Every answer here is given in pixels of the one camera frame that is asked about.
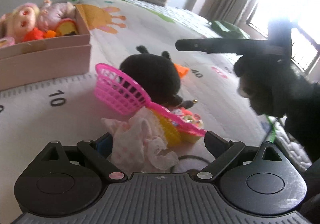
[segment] orange toy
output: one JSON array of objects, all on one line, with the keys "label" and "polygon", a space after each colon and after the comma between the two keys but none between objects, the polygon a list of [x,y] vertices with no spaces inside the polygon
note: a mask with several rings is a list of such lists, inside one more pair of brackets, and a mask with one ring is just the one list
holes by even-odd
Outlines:
[{"label": "orange toy", "polygon": [[174,64],[174,66],[175,66],[175,68],[176,68],[176,70],[177,70],[177,72],[179,74],[180,79],[185,77],[187,75],[188,71],[190,71],[189,68],[183,67],[182,65],[179,65],[179,64],[176,64],[176,63]]},{"label": "orange toy", "polygon": [[44,32],[39,30],[37,27],[33,28],[30,32],[26,33],[23,42],[33,41],[33,40],[41,40],[43,39]]},{"label": "orange toy", "polygon": [[47,32],[44,33],[43,37],[44,38],[54,38],[57,36],[57,33],[52,31],[52,30],[48,30]]}]

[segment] ridged gray surface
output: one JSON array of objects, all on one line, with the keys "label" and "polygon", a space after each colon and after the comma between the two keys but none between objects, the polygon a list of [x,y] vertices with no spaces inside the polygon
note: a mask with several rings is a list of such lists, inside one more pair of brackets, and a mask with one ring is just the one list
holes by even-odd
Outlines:
[{"label": "ridged gray surface", "polygon": [[223,201],[211,184],[188,174],[135,173],[130,181],[111,184],[91,208],[73,216],[43,218],[24,214],[17,224],[303,224],[296,212],[260,218],[239,212]]}]

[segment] black plush toy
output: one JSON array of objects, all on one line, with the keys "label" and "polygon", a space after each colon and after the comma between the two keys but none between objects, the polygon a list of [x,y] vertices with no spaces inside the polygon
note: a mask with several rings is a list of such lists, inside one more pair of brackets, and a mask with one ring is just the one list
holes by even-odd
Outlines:
[{"label": "black plush toy", "polygon": [[192,101],[183,101],[177,95],[181,82],[179,74],[167,51],[161,56],[150,54],[144,46],[136,48],[141,54],[127,57],[120,65],[120,70],[139,83],[149,94],[152,101],[165,107],[193,106]]}]

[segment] pink box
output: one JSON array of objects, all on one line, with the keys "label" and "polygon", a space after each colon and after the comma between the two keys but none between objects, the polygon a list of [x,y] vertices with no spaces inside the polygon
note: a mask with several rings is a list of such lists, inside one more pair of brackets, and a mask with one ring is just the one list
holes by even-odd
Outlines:
[{"label": "pink box", "polygon": [[78,10],[76,22],[79,35],[0,48],[0,91],[88,72],[90,32]]}]

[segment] green pillow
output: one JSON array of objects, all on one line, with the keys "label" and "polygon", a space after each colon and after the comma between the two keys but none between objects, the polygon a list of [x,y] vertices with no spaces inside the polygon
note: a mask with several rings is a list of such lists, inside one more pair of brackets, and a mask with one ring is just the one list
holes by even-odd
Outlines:
[{"label": "green pillow", "polygon": [[211,28],[223,38],[250,39],[250,36],[239,27],[222,20],[212,20]]}]

